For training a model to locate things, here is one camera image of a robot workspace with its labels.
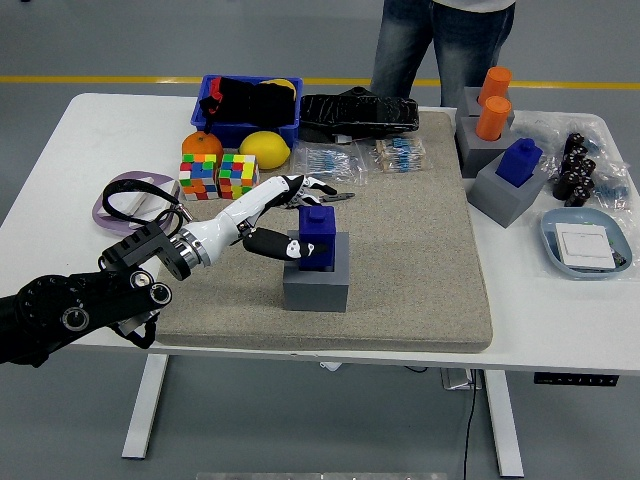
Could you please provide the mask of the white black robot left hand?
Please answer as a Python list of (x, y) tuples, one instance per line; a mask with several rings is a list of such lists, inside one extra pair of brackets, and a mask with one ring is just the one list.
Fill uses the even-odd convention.
[(305, 175), (284, 175), (267, 179), (225, 207), (214, 218), (187, 224), (172, 242), (190, 267), (212, 265), (223, 250), (237, 242), (257, 255), (293, 261), (326, 250), (324, 246), (301, 242), (286, 234), (258, 228), (259, 218), (274, 207), (294, 208), (318, 205), (310, 189), (327, 195), (337, 190), (325, 182)]

